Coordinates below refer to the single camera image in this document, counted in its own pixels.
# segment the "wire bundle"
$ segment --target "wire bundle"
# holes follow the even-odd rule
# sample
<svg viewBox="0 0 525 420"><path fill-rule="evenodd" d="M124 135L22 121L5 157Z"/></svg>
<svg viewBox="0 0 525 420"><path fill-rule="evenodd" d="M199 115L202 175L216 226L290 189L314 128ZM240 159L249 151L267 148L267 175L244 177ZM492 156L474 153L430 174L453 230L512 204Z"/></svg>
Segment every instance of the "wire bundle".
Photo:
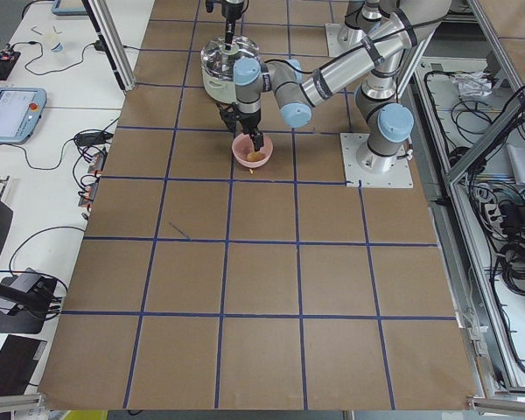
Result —
<svg viewBox="0 0 525 420"><path fill-rule="evenodd" d="M65 294L66 294L66 292L68 292L68 287L67 287L66 283L64 283L62 280L60 280L56 276L51 276L49 274L38 272L38 271L16 271L16 270L13 269L13 261L14 261L14 259L18 255L19 251L30 240L32 240L34 237L36 237L38 235L42 235L45 232L50 232L52 230L58 230L58 229L72 229L72 230L77 230L77 231L80 231L80 232L84 232L84 229L82 229L80 227L75 227L75 226L56 226L56 227L46 227L45 229L41 229L38 232L30 235L27 239L25 239L16 248L16 250L11 255L11 258L8 261L8 271L10 272L10 274L12 274L13 276L16 276L16 275L19 275L19 274L24 274L24 273L36 274L36 275L39 275L41 277L44 277L45 279L52 279L56 283L60 284L63 287L63 289L65 291ZM52 305L49 306L49 308L46 309L45 311L34 311L34 310L31 310L31 309L25 308L25 307L21 307L21 308L18 308L18 309L21 310L21 311L27 312L28 314L30 314L35 319L38 319L38 320L41 320L41 321L50 321L51 319L55 319L56 317L58 317L60 315L60 307L61 307L61 304L62 304L62 297L54 296L54 294L52 292L50 292L46 287L44 287L43 284L39 284L38 283L35 287L36 287L35 290L36 290L37 293L39 293L41 295L43 293L45 293L46 295L48 295L47 298L50 298ZM8 311L9 309L0 307L0 310Z"/></svg>
<svg viewBox="0 0 525 420"><path fill-rule="evenodd" d="M483 187L476 181L482 162L490 160L506 144L509 135L515 130L520 130L525 123L525 85L512 94L503 107L502 113L499 114L494 121L501 118L504 111L515 98L521 98L521 106L515 114L512 115L505 127L494 136L485 151L469 167L465 178L465 185L467 186L467 195L472 211L482 228L489 248L492 250L490 253L491 268L489 272L489 282L493 298L498 306L501 322L505 326L507 342L515 363L525 374L525 360L523 360L517 352L509 317L504 310L504 305L496 290L496 282L501 279L510 291L525 297L525 287L520 285L520 283L525 283L525 238L521 233L504 235L497 228L494 228L494 226L488 226L487 222L490 225L493 225L493 223L490 223L490 220L487 220L486 215L483 214L487 196L485 195L484 199L479 196L479 191L485 189L487 190L485 193L487 193L489 199L497 207L506 201L525 206L525 189L520 192L514 185L505 182L491 182L490 184L492 184L493 187L490 185Z"/></svg>

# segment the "metal mounting plate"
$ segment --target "metal mounting plate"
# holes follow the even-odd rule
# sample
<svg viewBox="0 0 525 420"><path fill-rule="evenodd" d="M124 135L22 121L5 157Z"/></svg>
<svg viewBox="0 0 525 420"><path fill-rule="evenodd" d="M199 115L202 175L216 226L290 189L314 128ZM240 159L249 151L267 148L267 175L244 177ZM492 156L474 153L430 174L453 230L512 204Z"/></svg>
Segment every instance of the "metal mounting plate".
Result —
<svg viewBox="0 0 525 420"><path fill-rule="evenodd" d="M414 184L409 162L406 159L397 160L395 166L384 175L374 175L361 168L356 162L356 151L368 140L368 136L367 133L340 134L346 186L358 187L361 182L364 188L412 188ZM404 153L404 148L401 146L399 155Z"/></svg>
<svg viewBox="0 0 525 420"><path fill-rule="evenodd" d="M341 44L338 40L342 24L325 24L326 44L329 57L338 57L348 50L348 43Z"/></svg>

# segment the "cable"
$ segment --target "cable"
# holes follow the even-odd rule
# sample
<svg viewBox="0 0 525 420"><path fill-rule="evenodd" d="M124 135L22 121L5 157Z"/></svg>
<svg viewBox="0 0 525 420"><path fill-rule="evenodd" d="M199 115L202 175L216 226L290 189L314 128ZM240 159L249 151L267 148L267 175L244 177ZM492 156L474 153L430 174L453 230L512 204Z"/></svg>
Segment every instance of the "cable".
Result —
<svg viewBox="0 0 525 420"><path fill-rule="evenodd" d="M65 72L66 70L68 70L68 69L70 69L70 68L72 68L72 67L76 67L76 66L80 65L81 63L83 63L83 62L84 62L84 54L85 54L86 50L87 50L90 46L93 46L94 43L93 43L93 42L92 42L92 43L89 43L89 44L85 45L85 46L82 48L82 50L81 50L80 61L77 61L77 62L71 64L70 66L66 66L66 67L64 67L64 68L58 68L58 69L56 69L56 70L49 70L49 71L47 71L47 72L43 72L43 73L34 72L33 70L31 70L31 69L29 68L29 65L33 64L35 61L37 61L37 60L39 60L40 58L43 57L43 53L44 53L44 50L43 50L43 44L41 44L41 43L38 42L38 41L17 42L17 43L15 43L14 45L12 45L11 48L13 48L13 47L15 47L15 46L17 46L17 45L29 45L29 46L38 45L39 50L40 50L39 55L38 55L37 57L34 57L34 58L30 59L30 60L24 65L24 67L25 67L25 70L27 70L27 71L28 71L29 73L31 73L31 74L34 74L34 75L36 75L36 76L45 76L45 75L47 75L47 74Z"/></svg>
<svg viewBox="0 0 525 420"><path fill-rule="evenodd" d="M360 15L360 13L361 13L363 8L364 8L364 3L361 4L359 9L356 9L356 10L352 11L351 13L347 13L346 15L344 15L344 19L350 18L353 15L356 15L356 18L358 18L358 15Z"/></svg>
<svg viewBox="0 0 525 420"><path fill-rule="evenodd" d="M82 229L81 227L76 227L76 226L55 226L55 227L47 227L45 229L41 229L39 230L38 232L30 235L27 239L25 239L23 242L21 242L21 244L16 248L16 250L13 252L13 254L11 255L10 257L10 260L8 261L8 271L14 275L14 271L13 271L13 268L12 268L12 263L14 261L14 258L16 257L16 255L18 254L18 252L21 250L21 248L23 248L25 246L25 244L27 242L29 242L31 239L33 239L34 237L38 236L38 235L41 235L43 234L44 232L49 232L51 230L57 230L57 229L73 229L73 230L79 230L80 232L85 232L84 229Z"/></svg>
<svg viewBox="0 0 525 420"><path fill-rule="evenodd" d="M24 9L21 11L21 18L23 19L25 17L25 13L27 12L27 9L29 9L29 6L35 3L43 3L43 2L51 2L53 0L33 0L32 2L29 2L25 5Z"/></svg>
<svg viewBox="0 0 525 420"><path fill-rule="evenodd" d="M474 104L474 108L469 108L469 106L468 106L469 103L473 103ZM489 107L489 105L487 103L483 102L483 101L466 100L466 101L459 101L459 102L457 102L453 106L453 108L451 108L451 120L453 121L453 123L457 127L458 133L469 144L474 144L474 142L471 141L465 135L465 133L473 134L473 135L476 135L476 136L480 136L480 135L484 134L486 130L483 130L483 131L472 131L472 130L469 130L469 129L463 127L462 125L459 124L459 118L462 115L472 114L472 115L476 116L477 118L479 118L480 120L488 123L488 127L490 125L492 125L492 122L493 122L492 118L490 118L490 115L488 115L487 112L485 112L485 111L483 111L481 109L478 109L479 104L485 105L486 107ZM465 109L458 109L458 107L460 105L463 105L465 107Z"/></svg>
<svg viewBox="0 0 525 420"><path fill-rule="evenodd" d="M435 74L442 74L444 76L450 77L451 75L453 75L455 73L453 73L453 72L442 72L442 71L439 71L439 70L432 70L432 71L426 73L423 76L423 83L424 83L424 85L426 87L426 93L428 94L428 99L430 100L431 109L433 111L434 117L436 118L436 123L437 123L437 126L439 128L439 132L441 133L441 136L444 139L445 154L449 157L449 155L451 154L450 151L449 151L449 144L451 146L453 146L454 150L457 149L458 146L455 144L455 142L453 142L449 138L449 136L447 136L447 133L445 132L444 124L442 123L441 118L439 117L439 114L438 114L438 112L436 110L436 106L437 106L436 105L436 100L434 98L433 93L431 92L430 83L429 83L430 76L435 75Z"/></svg>
<svg viewBox="0 0 525 420"><path fill-rule="evenodd" d="M54 279L55 281L57 281L58 283L61 283L63 285L63 287L65 288L66 292L68 291L67 285L64 282L62 282L59 278L57 278L55 276L49 276L47 274L38 273L36 271L19 271L18 273L29 273L29 274L33 274L33 275L40 275L42 277L48 277L49 279ZM38 293L39 295L41 295L41 296L43 296L40 293L41 291L45 291L46 293L48 293L49 296L50 296L50 304L52 304L52 303L59 304L62 301L61 297L55 297L47 288L43 287L43 285L39 286L39 282L36 283L33 286L33 290L36 293ZM42 320L42 321L48 321L50 319L54 319L60 314L60 310L58 310L58 308L60 308L59 305L54 305L53 307L50 307L50 304L49 304L49 307L47 307L46 309L43 309L43 310L30 310L29 308L23 306L22 304L18 304L15 301L11 301L11 302L13 302L15 304L12 308L0 307L0 311L6 311L6 312L10 312L10 311L16 311L16 312L25 311L30 316L32 316L33 318L39 319L39 320Z"/></svg>
<svg viewBox="0 0 525 420"><path fill-rule="evenodd" d="M286 66L288 66L289 68L291 68L294 72L296 73L300 73L300 74L313 74L313 72L304 72L298 68L295 68L290 62L288 62L287 60L285 59L267 59L265 61L265 63L283 63L285 64Z"/></svg>
<svg viewBox="0 0 525 420"><path fill-rule="evenodd" d="M14 147L16 149L20 149L23 153L24 153L24 157L25 157L25 162L27 163L27 165L31 168L31 169L34 169L36 171L54 171L55 169L58 169L60 167L60 165L62 164L62 159L64 157L64 151L65 151L65 148L67 147L67 145L72 142L73 139L69 139L69 140L66 140L64 142L64 144L62 144L62 149L60 150L60 157L59 157L59 162L57 164L55 164L54 166L51 166L51 167L48 167L48 168L42 168L42 167L39 167L39 166L34 166L30 161L29 161L29 157L27 155L27 150L22 147L22 146L19 146L17 144L9 144L9 143L0 143L0 146L10 146L10 147Z"/></svg>
<svg viewBox="0 0 525 420"><path fill-rule="evenodd" d="M506 102L503 109L505 110L509 104L511 104L512 100L515 97L518 97L519 95L523 95L525 92L525 85L520 87L517 91L515 91L512 96L509 98L509 100ZM501 118L501 115L499 114L498 117L495 119L497 121L499 118ZM509 344L509 347L511 349L512 355L514 357L514 361L517 365L517 367L525 374L525 363L524 360L519 356L517 352L517 348L515 347L515 342L511 330L511 322L509 320L509 316L504 311L504 306L500 301L500 297L498 296L498 292L495 287L495 282L497 281L496 277L498 273L501 274L502 282L506 285L506 287L511 290L513 293L525 296L525 289L520 287L517 283L517 281L525 280L525 239L522 238L520 235L515 235L512 237L507 238L507 242L502 247L496 247L494 244L494 238L490 232L490 229L487 229L484 226L483 220L480 218L480 210L477 205L477 200L474 199L474 189L478 188L479 186L476 185L475 179L478 176L478 168L480 166L480 163L482 159L489 160L490 158L493 158L495 153L503 147L503 145L508 140L508 137L510 133L514 130L518 130L524 123L525 123L525 97L521 98L521 106L518 108L518 110L515 112L514 115L511 116L509 121L506 123L506 125L503 127L503 129L493 136L493 141L486 147L485 151L471 164L469 167L467 173L466 173L466 184L467 184L467 194L469 196L469 201L472 206L472 211L475 214L475 217L477 218L480 226L482 227L482 231L485 234L486 243L488 243L488 247L493 250L493 252L489 253L490 257L490 273L489 273L489 282L491 285L493 298L495 300L495 303L498 307L498 313L500 315L500 320L502 324L505 327L505 334L507 343ZM506 187L511 192L517 192L517 196L521 200L525 200L525 191L519 192L517 189L508 184L508 183L500 183L502 186ZM493 254L497 256L496 261L494 262Z"/></svg>
<svg viewBox="0 0 525 420"><path fill-rule="evenodd" d="M404 27L402 29L399 29L397 31L392 31L391 33L388 33L387 35L383 35L382 37L375 38L375 39L372 39L372 40L373 40L374 43L382 42L382 41L385 41L385 40L391 38L394 35L398 35L401 32L406 32L406 31L408 31L410 29L421 28L421 27L424 27L424 26L434 25L434 24L437 24L439 22L442 22L444 19L445 19L445 16L440 17L438 19L430 20L428 22L422 22L420 24L412 24L410 26L406 26L406 27ZM343 59L344 57L346 57L347 55L349 55L351 53L354 53L355 51L360 50L363 47L364 47L363 44L358 44L354 48L351 48L351 49L343 52L341 55L339 55L339 56L335 57L334 59L330 60L329 62L325 63L319 69L320 70L324 70L325 68L329 67L331 64L337 62L338 60Z"/></svg>

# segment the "brown table surface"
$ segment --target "brown table surface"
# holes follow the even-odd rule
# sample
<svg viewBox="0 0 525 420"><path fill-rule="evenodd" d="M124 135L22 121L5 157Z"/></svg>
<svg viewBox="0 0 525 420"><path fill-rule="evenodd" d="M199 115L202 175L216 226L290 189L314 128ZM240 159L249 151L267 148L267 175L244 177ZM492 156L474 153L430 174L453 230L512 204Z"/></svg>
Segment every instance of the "brown table surface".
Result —
<svg viewBox="0 0 525 420"><path fill-rule="evenodd" d="M254 173L202 87L220 6L157 0L39 387L54 409L459 410L474 393L417 172L345 187L352 93ZM263 58L328 60L345 3L252 1Z"/></svg>

